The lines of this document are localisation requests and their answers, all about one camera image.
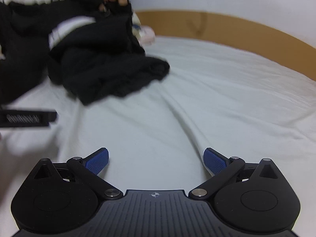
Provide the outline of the black fleece garment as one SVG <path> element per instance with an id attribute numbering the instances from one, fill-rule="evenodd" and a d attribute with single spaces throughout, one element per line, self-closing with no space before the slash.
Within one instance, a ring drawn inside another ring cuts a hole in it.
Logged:
<path id="1" fill-rule="evenodd" d="M 167 61 L 149 57 L 132 33 L 129 16 L 75 17 L 49 35 L 48 76 L 82 104 L 125 97 L 169 73 Z"/>

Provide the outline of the white bed sheet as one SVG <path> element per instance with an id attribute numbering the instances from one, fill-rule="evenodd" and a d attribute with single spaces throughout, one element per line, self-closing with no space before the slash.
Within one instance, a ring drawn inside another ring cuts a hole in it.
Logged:
<path id="1" fill-rule="evenodd" d="M 54 109 L 49 128 L 2 130 L 1 236 L 17 226 L 10 205 L 43 157 L 65 162 L 101 147 L 110 163 L 101 176 L 120 190 L 192 190 L 209 178 L 211 147 L 257 163 L 271 158 L 297 194 L 299 236 L 315 236 L 315 82 L 260 56 L 209 42 L 157 38 L 146 48 L 170 64 L 125 98 L 89 106 L 49 80 L 14 102 L 18 109 Z"/>

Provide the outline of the person in black hoodie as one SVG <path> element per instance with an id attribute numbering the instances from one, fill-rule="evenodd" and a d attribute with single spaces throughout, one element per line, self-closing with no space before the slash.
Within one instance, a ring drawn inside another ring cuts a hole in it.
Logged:
<path id="1" fill-rule="evenodd" d="M 129 16 L 129 0 L 62 0 L 49 4 L 1 4 L 1 103 L 14 101 L 48 75 L 49 35 L 75 17 Z"/>

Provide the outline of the pink white pillow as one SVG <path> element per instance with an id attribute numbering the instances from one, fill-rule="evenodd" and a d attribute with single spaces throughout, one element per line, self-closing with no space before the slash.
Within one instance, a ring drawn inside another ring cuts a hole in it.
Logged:
<path id="1" fill-rule="evenodd" d="M 132 32 L 141 46 L 150 45 L 155 41 L 154 30 L 149 26 L 142 25 L 135 12 L 132 15 Z"/>

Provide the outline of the wooden headboard panel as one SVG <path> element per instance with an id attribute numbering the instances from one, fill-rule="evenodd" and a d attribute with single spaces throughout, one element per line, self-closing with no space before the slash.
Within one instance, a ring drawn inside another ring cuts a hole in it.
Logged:
<path id="1" fill-rule="evenodd" d="M 218 13 L 184 10 L 138 11 L 157 35 L 197 39 L 263 56 L 315 80 L 315 48 L 277 29 Z"/>

